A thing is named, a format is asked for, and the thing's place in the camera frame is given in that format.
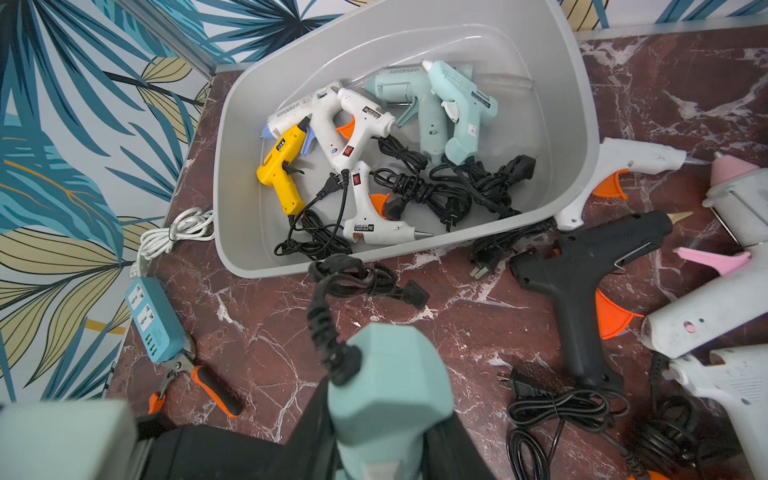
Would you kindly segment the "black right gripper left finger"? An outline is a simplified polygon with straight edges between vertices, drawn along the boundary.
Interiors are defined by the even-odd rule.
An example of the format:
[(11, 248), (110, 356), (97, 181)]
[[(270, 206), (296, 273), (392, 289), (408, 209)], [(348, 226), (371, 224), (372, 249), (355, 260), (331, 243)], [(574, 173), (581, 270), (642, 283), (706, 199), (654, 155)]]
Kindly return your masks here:
[(163, 413), (143, 417), (149, 440), (145, 479), (332, 479), (341, 466), (328, 409), (329, 381), (318, 384), (284, 444), (209, 425), (177, 426)]

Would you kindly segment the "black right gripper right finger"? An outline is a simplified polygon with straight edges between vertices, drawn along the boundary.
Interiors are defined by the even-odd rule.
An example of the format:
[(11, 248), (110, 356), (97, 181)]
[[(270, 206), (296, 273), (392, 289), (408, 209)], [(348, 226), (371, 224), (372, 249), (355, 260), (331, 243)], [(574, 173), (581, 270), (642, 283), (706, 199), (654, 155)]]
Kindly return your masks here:
[(423, 479), (495, 480), (457, 413), (424, 434)]

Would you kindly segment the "light blue glue gun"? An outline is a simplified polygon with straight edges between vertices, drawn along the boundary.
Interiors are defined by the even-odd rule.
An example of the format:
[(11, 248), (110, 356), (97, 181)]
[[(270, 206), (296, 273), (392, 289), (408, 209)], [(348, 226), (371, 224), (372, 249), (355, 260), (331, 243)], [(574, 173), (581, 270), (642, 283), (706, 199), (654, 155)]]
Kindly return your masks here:
[(445, 61), (422, 60), (421, 65), (432, 92), (441, 99), (441, 107), (454, 123), (445, 156), (453, 164), (461, 165), (478, 153), (480, 127), (496, 118), (498, 101)]
[(420, 479), (425, 433), (454, 413), (445, 364), (413, 326), (372, 323), (349, 343), (360, 371), (328, 391), (342, 464), (334, 477)]

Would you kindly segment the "white labelled mini glue gun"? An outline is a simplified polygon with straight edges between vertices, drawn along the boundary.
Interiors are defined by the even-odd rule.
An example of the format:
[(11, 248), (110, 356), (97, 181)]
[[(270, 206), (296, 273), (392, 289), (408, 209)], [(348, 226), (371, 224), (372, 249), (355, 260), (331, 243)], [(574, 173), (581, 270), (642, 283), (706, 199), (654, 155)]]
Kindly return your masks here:
[(379, 212), (378, 207), (384, 206), (389, 195), (370, 195), (370, 172), (370, 167), (364, 161), (359, 161), (351, 172), (356, 214), (344, 222), (344, 237), (353, 243), (364, 241), (378, 246), (432, 237), (432, 233), (418, 231), (404, 221), (388, 220)]

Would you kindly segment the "yellow glue gun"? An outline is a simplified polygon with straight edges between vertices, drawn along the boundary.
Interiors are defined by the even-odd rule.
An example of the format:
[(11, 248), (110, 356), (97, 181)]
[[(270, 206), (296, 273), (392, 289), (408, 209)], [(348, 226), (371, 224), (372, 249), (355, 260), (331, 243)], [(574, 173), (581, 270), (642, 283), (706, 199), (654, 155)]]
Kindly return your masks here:
[(293, 173), (302, 174), (291, 166), (300, 155), (307, 137), (310, 117), (305, 116), (298, 124), (289, 128), (276, 142), (257, 169), (259, 182), (274, 189), (283, 213), (296, 216), (304, 209), (297, 187), (291, 178)]

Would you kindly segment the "white switch glue gun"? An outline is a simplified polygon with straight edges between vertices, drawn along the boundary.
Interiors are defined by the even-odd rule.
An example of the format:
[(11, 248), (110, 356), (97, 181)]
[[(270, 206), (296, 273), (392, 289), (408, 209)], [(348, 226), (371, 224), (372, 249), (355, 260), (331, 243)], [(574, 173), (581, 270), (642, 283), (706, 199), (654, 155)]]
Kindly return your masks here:
[(360, 160), (365, 145), (372, 137), (386, 138), (391, 134), (396, 118), (366, 96), (347, 88), (338, 91), (342, 109), (353, 117), (352, 130), (347, 144), (330, 163), (341, 173), (352, 171)]

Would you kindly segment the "white blue-trigger glue gun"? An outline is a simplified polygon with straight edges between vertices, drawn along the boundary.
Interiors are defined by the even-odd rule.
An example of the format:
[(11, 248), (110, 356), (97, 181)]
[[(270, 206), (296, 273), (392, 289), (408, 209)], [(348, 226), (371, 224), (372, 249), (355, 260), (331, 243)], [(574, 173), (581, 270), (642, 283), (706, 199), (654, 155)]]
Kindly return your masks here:
[(267, 119), (262, 130), (263, 138), (278, 140), (291, 127), (309, 117), (307, 135), (300, 153), (307, 155), (316, 142), (327, 159), (332, 159), (345, 145), (344, 138), (336, 130), (335, 116), (342, 110), (338, 91), (342, 88), (334, 81), (294, 103), (276, 111)]

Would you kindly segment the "mint green glue gun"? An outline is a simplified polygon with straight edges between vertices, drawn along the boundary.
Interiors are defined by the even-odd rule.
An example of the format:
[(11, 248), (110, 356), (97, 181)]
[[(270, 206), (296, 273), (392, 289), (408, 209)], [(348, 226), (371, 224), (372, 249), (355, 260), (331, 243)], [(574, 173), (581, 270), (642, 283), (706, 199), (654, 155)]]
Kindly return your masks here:
[(416, 117), (421, 153), (432, 163), (441, 162), (448, 142), (448, 116), (441, 106), (442, 99), (432, 92), (421, 64), (381, 69), (366, 81), (364, 90), (380, 103), (408, 105), (396, 125), (402, 128)]

